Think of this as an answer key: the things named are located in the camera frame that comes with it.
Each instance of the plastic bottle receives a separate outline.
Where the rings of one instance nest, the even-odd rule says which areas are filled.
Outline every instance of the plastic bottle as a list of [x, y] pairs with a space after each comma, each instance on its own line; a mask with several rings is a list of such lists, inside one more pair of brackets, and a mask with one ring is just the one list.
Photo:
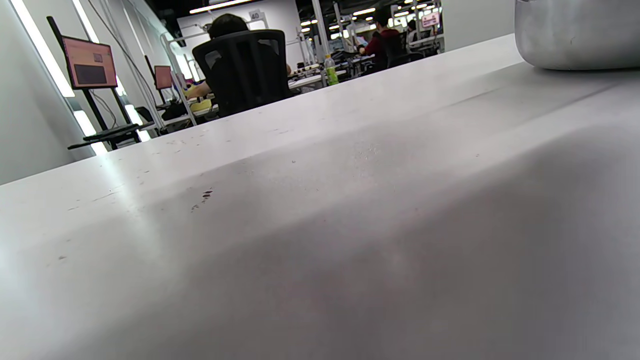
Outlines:
[[326, 70], [329, 86], [339, 83], [338, 75], [335, 73], [335, 61], [329, 54], [327, 54], [326, 59], [324, 59], [324, 69]]

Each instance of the metal bowl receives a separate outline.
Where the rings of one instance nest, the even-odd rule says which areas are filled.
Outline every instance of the metal bowl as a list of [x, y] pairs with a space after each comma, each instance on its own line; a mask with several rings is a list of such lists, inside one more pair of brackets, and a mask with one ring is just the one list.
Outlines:
[[545, 69], [638, 67], [638, 14], [637, 0], [516, 0], [516, 44]]

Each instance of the person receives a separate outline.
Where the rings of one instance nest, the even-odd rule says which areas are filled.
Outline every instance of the person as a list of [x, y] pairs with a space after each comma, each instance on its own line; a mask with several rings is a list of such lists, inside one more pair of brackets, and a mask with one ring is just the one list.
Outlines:
[[414, 41], [418, 41], [418, 31], [415, 25], [415, 19], [411, 20], [407, 25], [407, 35], [406, 35], [406, 50], [410, 52], [412, 47], [409, 45]]
[[377, 8], [374, 13], [374, 19], [378, 32], [373, 34], [371, 41], [366, 47], [360, 49], [360, 54], [375, 55], [376, 57], [373, 60], [374, 66], [380, 70], [387, 68], [387, 52], [383, 42], [391, 38], [400, 39], [400, 32], [387, 27], [389, 19], [391, 19], [391, 8], [389, 6]]
[[[217, 17], [209, 26], [209, 38], [213, 40], [214, 38], [221, 37], [223, 35], [238, 33], [240, 31], [248, 31], [249, 28], [246, 25], [246, 22], [243, 18], [226, 13]], [[269, 58], [273, 57], [275, 53], [273, 50], [266, 46], [260, 45], [261, 53]], [[291, 68], [289, 64], [287, 64], [287, 74], [291, 75]], [[189, 89], [189, 91], [185, 94], [188, 99], [194, 99], [196, 97], [205, 97], [211, 93], [211, 87], [204, 81], [202, 84], [194, 86], [193, 89]]]

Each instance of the red shirt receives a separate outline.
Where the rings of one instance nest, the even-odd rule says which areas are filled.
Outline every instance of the red shirt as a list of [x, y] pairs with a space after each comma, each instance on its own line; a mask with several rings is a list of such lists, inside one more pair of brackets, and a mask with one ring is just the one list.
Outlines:
[[[398, 34], [400, 34], [400, 32], [395, 29], [384, 29], [383, 31], [380, 31], [380, 36], [383, 38], [396, 37]], [[385, 48], [382, 46], [378, 37], [373, 37], [369, 42], [369, 45], [364, 48], [364, 51], [367, 55], [376, 55], [374, 60], [376, 64], [387, 63], [387, 53], [385, 52]]]

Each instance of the computer screen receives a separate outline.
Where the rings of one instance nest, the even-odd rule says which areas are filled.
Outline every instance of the computer screen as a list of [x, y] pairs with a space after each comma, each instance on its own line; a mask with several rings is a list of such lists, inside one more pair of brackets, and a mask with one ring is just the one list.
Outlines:
[[156, 72], [156, 89], [168, 89], [173, 86], [170, 66], [156, 66], [154, 70]]
[[115, 88], [116, 68], [111, 47], [63, 37], [67, 67], [74, 89]]

